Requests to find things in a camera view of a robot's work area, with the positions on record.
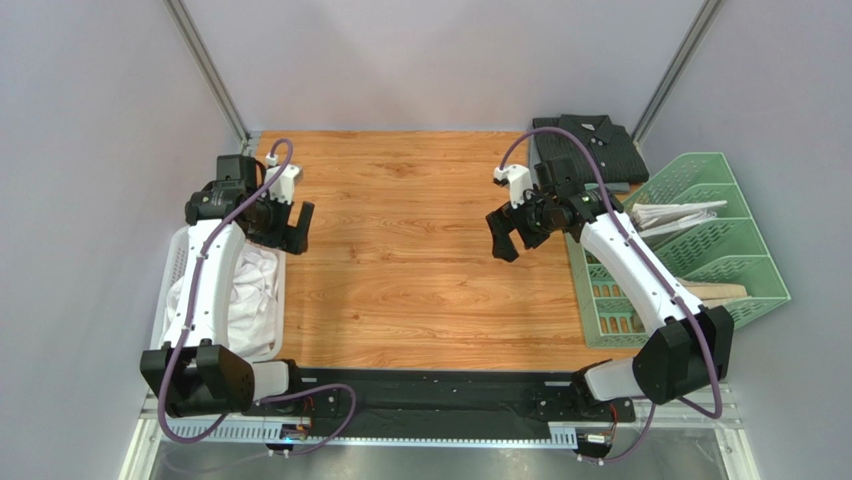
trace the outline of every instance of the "white laundry basket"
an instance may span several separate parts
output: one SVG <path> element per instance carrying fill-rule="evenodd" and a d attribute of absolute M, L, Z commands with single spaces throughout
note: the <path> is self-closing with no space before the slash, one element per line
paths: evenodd
<path fill-rule="evenodd" d="M 284 343 L 284 277 L 285 277 L 285 262 L 287 254 L 271 248 L 266 248 L 261 245 L 256 245 L 257 248 L 274 253 L 278 256 L 278 277 L 275 281 L 276 300 L 278 301 L 278 311 L 275 313 L 275 342 L 270 344 L 270 351 L 264 355 L 246 358 L 248 362 L 263 362 L 272 360 L 281 351 L 281 345 Z M 151 333 L 151 348 L 160 348 L 160 338 L 163 336 L 163 325 L 166 318 L 166 297 L 169 294 L 169 289 L 172 285 L 183 276 L 186 269 L 186 259 L 189 254 L 189 227 L 183 227 L 172 236 L 172 243 L 169 246 L 169 256 L 166 258 L 166 268 L 163 272 L 163 283 L 160 285 L 160 298 L 157 300 L 157 314 L 154 317 L 154 330 Z"/>

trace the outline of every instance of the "wooden tabletop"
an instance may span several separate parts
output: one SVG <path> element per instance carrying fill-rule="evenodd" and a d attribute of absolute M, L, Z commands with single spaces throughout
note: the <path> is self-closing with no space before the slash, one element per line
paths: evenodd
<path fill-rule="evenodd" d="M 518 135 L 265 132 L 258 158 L 275 139 L 293 140 L 304 168 L 296 200 L 316 204 L 307 253 L 287 259 L 279 358 L 575 370 L 633 355 L 586 348 L 561 235 L 530 251 L 515 237 L 511 264 L 491 257 L 485 215 L 508 199 L 491 175 Z"/>

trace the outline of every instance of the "green organizer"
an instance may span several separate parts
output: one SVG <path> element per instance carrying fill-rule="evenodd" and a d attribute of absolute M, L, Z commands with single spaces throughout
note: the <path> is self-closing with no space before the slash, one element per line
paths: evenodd
<path fill-rule="evenodd" d="M 691 203 L 727 200 L 718 217 L 685 232 L 652 238 L 648 245 L 676 277 L 744 285 L 750 298 L 725 305 L 739 328 L 790 301 L 728 161 L 721 153 L 687 153 L 623 202 Z M 641 347 L 642 322 L 606 268 L 569 236 L 568 255 L 583 319 L 593 348 Z"/>

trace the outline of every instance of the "dark shirt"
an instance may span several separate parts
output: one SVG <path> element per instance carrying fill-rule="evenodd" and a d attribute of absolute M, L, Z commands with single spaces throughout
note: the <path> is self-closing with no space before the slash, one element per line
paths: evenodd
<path fill-rule="evenodd" d="M 577 136 L 592 153 L 605 183 L 648 181 L 648 168 L 636 151 L 630 134 L 621 125 L 613 125 L 608 115 L 562 115 L 559 118 L 533 119 L 533 128 L 538 127 L 559 127 Z M 570 159 L 577 168 L 581 182 L 595 182 L 592 169 L 583 154 L 567 138 L 541 134 L 536 135 L 535 144 L 542 161 Z"/>

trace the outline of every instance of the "gray floor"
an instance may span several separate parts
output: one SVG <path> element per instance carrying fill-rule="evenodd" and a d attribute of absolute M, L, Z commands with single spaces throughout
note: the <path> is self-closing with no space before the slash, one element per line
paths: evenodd
<path fill-rule="evenodd" d="M 616 448 L 626 448 L 633 432 L 619 430 Z M 260 445 L 201 443 L 186 447 L 163 443 L 151 479 L 184 479 L 174 467 L 199 470 L 229 464 L 263 452 Z M 326 447 L 285 460 L 261 458 L 201 476 L 205 479 L 727 479 L 712 430 L 654 430 L 629 460 L 605 467 L 578 463 L 573 452 L 526 449 Z"/>

